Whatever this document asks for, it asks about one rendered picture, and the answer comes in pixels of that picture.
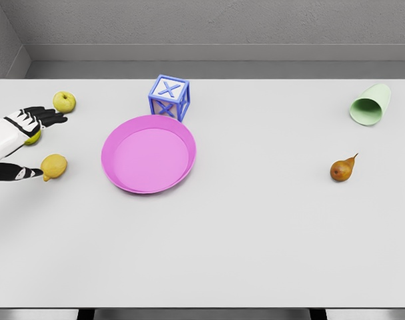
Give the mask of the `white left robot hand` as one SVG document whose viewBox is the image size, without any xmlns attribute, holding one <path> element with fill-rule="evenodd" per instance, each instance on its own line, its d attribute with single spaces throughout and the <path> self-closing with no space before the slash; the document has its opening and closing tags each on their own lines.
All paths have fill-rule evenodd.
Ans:
<svg viewBox="0 0 405 320">
<path fill-rule="evenodd" d="M 43 172 L 38 168 L 4 163 L 2 160 L 25 146 L 24 142 L 38 130 L 66 121 L 63 113 L 42 106 L 19 109 L 0 118 L 0 181 L 20 181 L 42 176 Z"/>
</svg>

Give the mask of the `yellow lemon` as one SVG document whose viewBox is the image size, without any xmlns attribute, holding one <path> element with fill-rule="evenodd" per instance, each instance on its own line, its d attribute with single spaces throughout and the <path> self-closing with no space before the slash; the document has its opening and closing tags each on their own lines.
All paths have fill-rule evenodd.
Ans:
<svg viewBox="0 0 405 320">
<path fill-rule="evenodd" d="M 43 172 L 43 180 L 49 181 L 60 177 L 67 168 L 67 160 L 60 154 L 48 155 L 41 163 L 40 169 Z"/>
</svg>

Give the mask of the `pink round plate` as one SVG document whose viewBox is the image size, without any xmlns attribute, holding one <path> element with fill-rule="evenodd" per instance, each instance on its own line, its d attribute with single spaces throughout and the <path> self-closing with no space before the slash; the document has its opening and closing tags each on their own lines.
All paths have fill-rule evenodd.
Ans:
<svg viewBox="0 0 405 320">
<path fill-rule="evenodd" d="M 187 176 L 196 153 L 195 139 L 185 125 L 161 115 L 145 115 L 109 134 L 101 150 L 101 166 L 120 189 L 157 193 Z"/>
</svg>

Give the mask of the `green round fruit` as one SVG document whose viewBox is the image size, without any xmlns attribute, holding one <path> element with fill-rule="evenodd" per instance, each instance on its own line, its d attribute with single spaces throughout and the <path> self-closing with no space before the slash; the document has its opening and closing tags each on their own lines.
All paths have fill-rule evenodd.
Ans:
<svg viewBox="0 0 405 320">
<path fill-rule="evenodd" d="M 33 145 L 36 142 L 38 142 L 38 140 L 41 137 L 41 130 L 38 130 L 38 132 L 36 132 L 36 134 L 34 134 L 34 136 L 28 138 L 25 142 L 24 145 L 29 146 L 29 145 Z"/>
</svg>

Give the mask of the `yellow-green apple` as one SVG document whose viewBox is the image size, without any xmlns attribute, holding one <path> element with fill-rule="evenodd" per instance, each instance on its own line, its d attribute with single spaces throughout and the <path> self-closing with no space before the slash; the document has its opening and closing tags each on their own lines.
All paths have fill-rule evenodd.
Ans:
<svg viewBox="0 0 405 320">
<path fill-rule="evenodd" d="M 68 91 L 58 91 L 53 96 L 53 106 L 58 112 L 70 113 L 75 109 L 75 96 Z"/>
</svg>

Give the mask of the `blue letter X block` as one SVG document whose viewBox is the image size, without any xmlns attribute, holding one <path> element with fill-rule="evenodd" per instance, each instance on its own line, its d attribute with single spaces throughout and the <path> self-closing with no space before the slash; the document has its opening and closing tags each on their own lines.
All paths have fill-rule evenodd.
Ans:
<svg viewBox="0 0 405 320">
<path fill-rule="evenodd" d="M 188 80 L 159 75 L 148 94 L 151 114 L 182 122 L 190 104 L 189 89 Z"/>
</svg>

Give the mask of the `brown pear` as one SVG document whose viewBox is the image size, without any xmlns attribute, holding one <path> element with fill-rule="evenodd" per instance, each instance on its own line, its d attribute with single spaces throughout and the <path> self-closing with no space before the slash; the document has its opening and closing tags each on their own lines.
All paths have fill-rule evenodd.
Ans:
<svg viewBox="0 0 405 320">
<path fill-rule="evenodd" d="M 330 177 L 336 182 L 347 181 L 352 175 L 357 156 L 358 154 L 355 154 L 353 157 L 333 163 L 330 167 Z"/>
</svg>

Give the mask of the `light green cup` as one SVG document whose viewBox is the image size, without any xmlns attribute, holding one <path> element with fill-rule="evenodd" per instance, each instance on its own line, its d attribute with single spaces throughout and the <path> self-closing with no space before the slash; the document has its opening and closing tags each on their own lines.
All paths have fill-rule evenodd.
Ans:
<svg viewBox="0 0 405 320">
<path fill-rule="evenodd" d="M 377 124 L 384 116 L 391 98 L 391 89 L 384 83 L 377 83 L 363 91 L 350 108 L 351 118 L 364 126 Z"/>
</svg>

